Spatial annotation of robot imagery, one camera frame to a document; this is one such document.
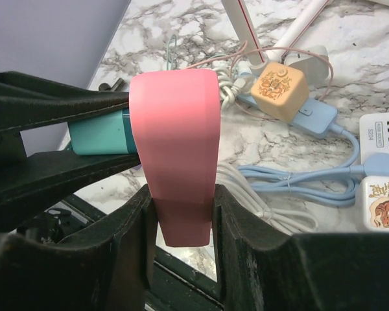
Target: sticker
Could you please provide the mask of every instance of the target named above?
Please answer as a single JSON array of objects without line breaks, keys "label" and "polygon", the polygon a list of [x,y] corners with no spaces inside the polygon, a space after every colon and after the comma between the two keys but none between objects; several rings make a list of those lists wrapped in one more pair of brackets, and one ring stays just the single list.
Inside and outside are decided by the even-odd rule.
[{"label": "sticker", "polygon": [[276,78],[276,73],[274,71],[270,71],[264,77],[259,79],[258,92],[263,97],[276,100],[290,90],[291,81],[292,79],[287,76],[285,78]]},{"label": "sticker", "polygon": [[389,228],[389,197],[383,196],[370,205],[370,224],[375,228]]},{"label": "sticker", "polygon": [[376,147],[383,148],[383,125],[382,122],[375,122],[376,128]]},{"label": "sticker", "polygon": [[369,198],[381,198],[383,196],[389,197],[389,182],[376,185],[369,185]]}]

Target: cable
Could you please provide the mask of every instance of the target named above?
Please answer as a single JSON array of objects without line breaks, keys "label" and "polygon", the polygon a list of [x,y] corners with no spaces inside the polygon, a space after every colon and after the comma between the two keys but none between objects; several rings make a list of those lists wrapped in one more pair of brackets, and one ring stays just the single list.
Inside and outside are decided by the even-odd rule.
[{"label": "cable", "polygon": [[342,163],[342,164],[337,166],[337,167],[349,167],[359,157],[359,154],[360,154],[360,144],[359,144],[359,141],[357,140],[357,138],[352,133],[350,133],[345,128],[343,128],[342,126],[337,125],[335,123],[330,125],[330,130],[333,133],[336,133],[336,134],[339,134],[341,136],[344,136],[346,139],[348,139],[351,142],[351,145],[353,146],[353,153],[352,153],[351,157],[346,162],[344,162],[344,163]]},{"label": "cable", "polygon": [[[351,157],[336,168],[315,172],[291,173],[271,168],[245,165],[238,168],[239,172],[246,178],[255,178],[265,181],[264,183],[251,183],[252,189],[257,192],[295,192],[304,198],[320,202],[321,204],[334,206],[353,205],[359,180],[354,177],[354,171],[351,172],[352,175],[349,175],[349,169],[356,169],[355,167],[350,168],[350,165],[358,158],[360,154],[360,145],[357,138],[343,127],[332,124],[330,129],[332,132],[349,139],[353,145],[353,154]],[[322,180],[339,181],[346,186],[346,190],[343,193],[330,193],[299,186],[299,184],[303,182]]]},{"label": "cable", "polygon": [[228,188],[243,207],[281,232],[288,235],[310,233],[318,228],[318,221],[310,212],[269,208],[251,188],[246,178],[236,168],[225,162],[218,163],[217,183]]},{"label": "cable", "polygon": [[232,64],[231,64],[231,68],[233,68],[233,66],[243,57],[243,56],[246,56],[250,53],[253,53],[253,52],[264,52],[264,51],[271,51],[271,50],[287,50],[287,51],[294,51],[294,52],[300,52],[300,53],[303,53],[303,54],[307,54],[307,55],[310,55],[310,56],[314,56],[315,58],[318,58],[319,60],[321,60],[322,62],[325,62],[327,64],[327,66],[329,66],[329,69],[330,69],[330,79],[329,79],[329,83],[327,85],[327,88],[325,89],[323,95],[318,98],[318,100],[323,100],[330,88],[331,88],[331,84],[333,83],[333,78],[334,78],[334,69],[333,69],[333,65],[331,65],[331,63],[326,60],[325,58],[321,57],[320,55],[316,54],[316,53],[313,53],[313,52],[309,52],[309,51],[306,51],[306,50],[301,50],[301,49],[296,49],[294,47],[263,47],[262,49],[255,49],[255,50],[251,50],[247,53],[244,53],[242,54],[242,56],[239,56],[239,55],[236,55],[236,57],[233,59],[232,61]]},{"label": "cable", "polygon": [[235,103],[235,100],[239,94],[247,94],[250,92],[255,77],[252,75],[241,76],[236,81],[233,81],[232,75],[228,68],[217,67],[213,68],[218,75],[220,99],[222,101],[222,109]]},{"label": "cable", "polygon": [[230,54],[230,55],[227,55],[227,56],[220,56],[220,57],[216,57],[216,58],[210,58],[210,59],[207,59],[207,60],[202,60],[201,62],[194,63],[193,65],[187,66],[184,69],[192,69],[192,68],[199,67],[201,65],[205,65],[207,63],[215,62],[217,60],[229,60],[230,58],[233,58],[235,56],[243,55],[243,53],[244,53],[244,51],[246,49],[246,46],[247,46],[247,44],[246,44],[246,42],[244,42],[241,45],[241,47],[238,49],[238,51],[236,51],[233,54]]},{"label": "cable", "polygon": [[[170,55],[170,44],[174,40],[173,56]],[[166,46],[166,70],[177,69],[177,35],[172,34],[167,42]]]}]

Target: blue cable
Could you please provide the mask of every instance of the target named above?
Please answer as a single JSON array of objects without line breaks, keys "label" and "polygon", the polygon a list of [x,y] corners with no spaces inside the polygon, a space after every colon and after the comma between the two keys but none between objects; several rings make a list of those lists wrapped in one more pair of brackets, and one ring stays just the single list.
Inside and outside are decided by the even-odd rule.
[{"label": "blue cable", "polygon": [[[360,178],[357,176],[365,174],[363,165],[350,166],[359,156],[359,142],[354,135],[337,124],[333,123],[330,125],[330,130],[339,135],[343,135],[353,145],[353,154],[351,157],[336,168],[314,172],[291,173],[254,165],[243,165],[238,167],[238,170],[246,178],[260,179],[263,181],[250,183],[252,189],[256,192],[291,192],[323,205],[340,207],[354,205],[356,189],[360,183]],[[334,193],[300,185],[300,183],[309,181],[338,181],[344,184],[346,189],[344,192]]]}]

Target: white plug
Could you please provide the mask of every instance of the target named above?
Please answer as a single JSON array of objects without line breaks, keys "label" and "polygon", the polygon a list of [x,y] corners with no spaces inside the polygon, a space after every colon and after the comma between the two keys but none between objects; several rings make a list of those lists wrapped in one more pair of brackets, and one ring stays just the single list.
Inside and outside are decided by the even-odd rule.
[{"label": "white plug", "polygon": [[360,232],[389,233],[389,177],[362,180],[356,193],[355,223]]},{"label": "white plug", "polygon": [[389,112],[372,113],[360,118],[360,161],[379,152],[389,154]]},{"label": "white plug", "polygon": [[[306,51],[329,60],[327,49],[323,45],[311,47]],[[329,76],[329,66],[317,57],[308,54],[291,52],[285,57],[284,65],[302,71],[309,86],[317,85]]]}]

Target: marble countertop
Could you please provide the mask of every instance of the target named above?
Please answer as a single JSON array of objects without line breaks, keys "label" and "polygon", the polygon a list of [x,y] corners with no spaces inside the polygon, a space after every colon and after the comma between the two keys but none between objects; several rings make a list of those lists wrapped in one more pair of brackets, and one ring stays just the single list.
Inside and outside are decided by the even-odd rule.
[{"label": "marble countertop", "polygon": [[[262,46],[273,45],[311,0],[245,0]],[[132,1],[97,71],[91,89],[147,71],[165,69],[165,44],[178,35],[179,67],[239,42],[219,0]],[[338,123],[358,134],[365,113],[389,109],[389,7],[364,0],[333,1],[296,47],[325,45],[335,70],[325,101],[339,110]],[[324,88],[313,89],[316,97]],[[335,135],[317,140],[279,121],[263,121],[236,106],[222,115],[219,159],[290,171],[334,167],[351,155],[351,144]],[[129,170],[90,185],[77,194],[110,213],[145,184],[142,170]],[[270,207],[309,209],[321,231],[354,231],[348,212],[293,196],[265,196]],[[213,260],[204,248],[171,249],[158,245],[215,279]]]}]

